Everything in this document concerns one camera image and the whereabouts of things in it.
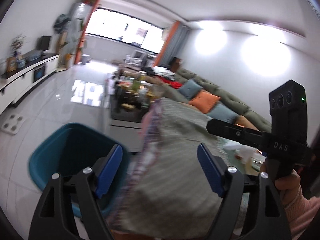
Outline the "pink sleeve right forearm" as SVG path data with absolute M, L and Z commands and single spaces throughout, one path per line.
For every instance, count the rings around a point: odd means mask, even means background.
M 298 187 L 293 199 L 284 205 L 292 239 L 298 239 L 310 225 L 319 210 L 319 198 L 306 199 Z

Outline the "right hand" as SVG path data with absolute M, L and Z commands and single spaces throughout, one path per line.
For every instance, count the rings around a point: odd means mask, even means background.
M 288 206 L 299 194 L 300 176 L 295 170 L 292 170 L 289 176 L 277 179 L 274 184 L 280 191 L 281 203 L 283 206 Z

